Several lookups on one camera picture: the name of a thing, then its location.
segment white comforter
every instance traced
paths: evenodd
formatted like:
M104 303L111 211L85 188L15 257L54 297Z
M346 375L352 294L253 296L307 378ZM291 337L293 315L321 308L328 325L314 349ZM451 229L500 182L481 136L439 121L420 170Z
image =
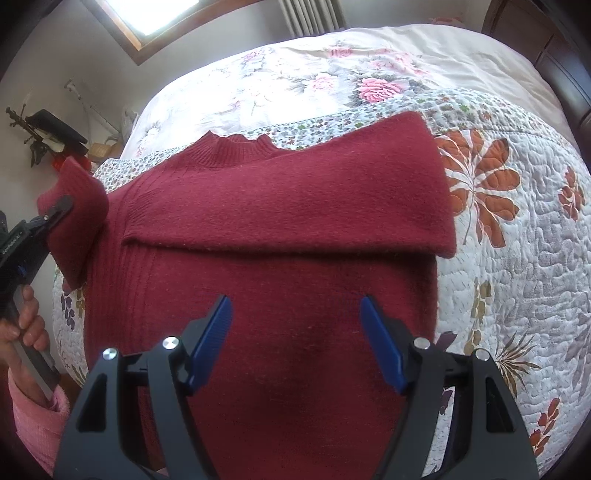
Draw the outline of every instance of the white comforter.
M560 102L522 55L486 35L425 24L299 38L188 73L148 104L121 158L433 87L498 95L576 145Z

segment red sweater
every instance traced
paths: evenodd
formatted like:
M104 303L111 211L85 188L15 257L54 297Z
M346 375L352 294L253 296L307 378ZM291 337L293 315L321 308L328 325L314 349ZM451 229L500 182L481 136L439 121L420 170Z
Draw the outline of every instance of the red sweater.
M40 211L64 193L74 210L50 248L72 287L86 272L91 367L108 346L132 353L180 334L226 294L228 339L190 401L221 478L371 477L401 402L363 335L359 301L374 295L432 338L435 255L456 249L443 165L420 115L295 152L266 136L208 133L108 197L69 161Z

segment blue gripper pad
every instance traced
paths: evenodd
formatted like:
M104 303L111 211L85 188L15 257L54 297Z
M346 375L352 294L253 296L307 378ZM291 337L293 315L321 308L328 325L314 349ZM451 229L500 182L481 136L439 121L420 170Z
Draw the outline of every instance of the blue gripper pad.
M402 394L408 384L404 376L402 355L369 297L361 300L359 315L384 380L393 386L397 393Z
M212 314L195 349L193 375L188 381L192 392L207 384L231 324L232 302L228 297L224 297Z

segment pink sleeve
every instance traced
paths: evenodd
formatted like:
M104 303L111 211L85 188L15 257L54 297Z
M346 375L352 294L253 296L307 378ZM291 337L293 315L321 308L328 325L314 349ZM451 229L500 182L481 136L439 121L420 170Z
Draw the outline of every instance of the pink sleeve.
M70 402L61 387L57 387L49 408L37 405L16 386L10 370L8 386L17 435L39 465L52 475L61 434L70 416Z

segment radiator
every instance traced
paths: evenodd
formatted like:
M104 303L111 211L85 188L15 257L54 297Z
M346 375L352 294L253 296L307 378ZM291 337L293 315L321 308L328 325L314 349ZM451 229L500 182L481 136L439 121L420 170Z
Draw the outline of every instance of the radiator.
M291 36L311 37L345 28L339 0L279 0Z

